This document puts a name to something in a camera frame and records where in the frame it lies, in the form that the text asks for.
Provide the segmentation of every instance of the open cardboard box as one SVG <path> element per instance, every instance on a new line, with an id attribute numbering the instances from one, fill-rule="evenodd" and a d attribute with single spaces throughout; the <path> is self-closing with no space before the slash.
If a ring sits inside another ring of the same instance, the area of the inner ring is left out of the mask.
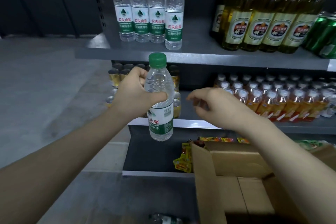
<path id="1" fill-rule="evenodd" d="M 252 145 L 205 145 L 207 150 L 192 145 L 201 224 L 308 223 Z M 323 144 L 310 152 L 336 170 L 333 145 Z"/>

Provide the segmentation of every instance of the green bottle cap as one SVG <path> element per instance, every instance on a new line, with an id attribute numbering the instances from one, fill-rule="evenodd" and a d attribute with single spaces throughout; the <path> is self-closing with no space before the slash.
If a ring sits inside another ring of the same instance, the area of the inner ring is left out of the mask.
<path id="1" fill-rule="evenodd" d="M 149 55 L 149 66 L 151 68 L 164 68 L 167 66 L 166 54 L 162 52 L 153 52 Z"/>

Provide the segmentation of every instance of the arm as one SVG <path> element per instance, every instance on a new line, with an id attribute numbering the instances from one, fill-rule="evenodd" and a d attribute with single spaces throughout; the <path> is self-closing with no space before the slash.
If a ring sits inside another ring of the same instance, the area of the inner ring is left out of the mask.
<path id="1" fill-rule="evenodd" d="M 164 92 L 145 92 L 146 74 L 135 67 L 121 83 L 109 110 L 0 169 L 0 223 L 36 223 L 112 137 L 132 119 L 167 99 Z"/>
<path id="2" fill-rule="evenodd" d="M 335 222 L 335 171 L 222 89 L 194 90 L 187 99 L 201 103 L 195 110 L 204 120 L 251 141 L 310 223 Z M 208 111 L 200 100 L 207 102 Z"/>

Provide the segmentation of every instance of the gray metal shelf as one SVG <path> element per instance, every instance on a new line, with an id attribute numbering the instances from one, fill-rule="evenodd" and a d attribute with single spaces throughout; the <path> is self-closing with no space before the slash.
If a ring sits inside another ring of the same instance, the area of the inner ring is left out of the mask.
<path id="1" fill-rule="evenodd" d="M 88 41 L 84 47 L 76 49 L 75 55 L 76 58 L 81 59 L 148 62 L 150 53 L 164 52 L 167 61 L 171 63 L 322 71 L 336 69 L 334 66 L 330 66 L 328 69 L 329 59 L 321 59 L 302 48 L 294 54 L 246 52 L 243 50 L 226 51 L 208 35 L 210 24 L 208 19 L 185 19 L 182 48 L 171 52 L 166 49 L 164 44 L 121 42 L 117 25 L 111 23 L 103 33 Z"/>
<path id="2" fill-rule="evenodd" d="M 174 120 L 174 128 L 220 129 L 201 120 L 194 111 L 192 103 L 186 100 L 190 91 L 181 91 L 181 115 Z M 137 118 L 129 125 L 148 126 L 147 118 Z M 284 133 L 336 135 L 336 118 L 320 117 L 313 122 L 276 122 L 275 125 Z"/>

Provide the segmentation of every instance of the hand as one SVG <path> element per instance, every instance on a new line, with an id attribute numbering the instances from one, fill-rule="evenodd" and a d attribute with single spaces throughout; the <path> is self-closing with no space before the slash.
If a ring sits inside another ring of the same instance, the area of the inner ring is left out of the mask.
<path id="1" fill-rule="evenodd" d="M 134 67 L 120 83 L 114 96 L 111 111 L 117 112 L 126 122 L 141 117 L 156 103 L 166 101 L 165 92 L 150 93 L 144 89 L 147 71 Z"/>
<path id="2" fill-rule="evenodd" d="M 220 88 L 194 90 L 187 96 L 187 100 L 194 100 L 197 115 L 218 128 L 241 132 L 251 119 L 262 118 L 232 94 Z"/>

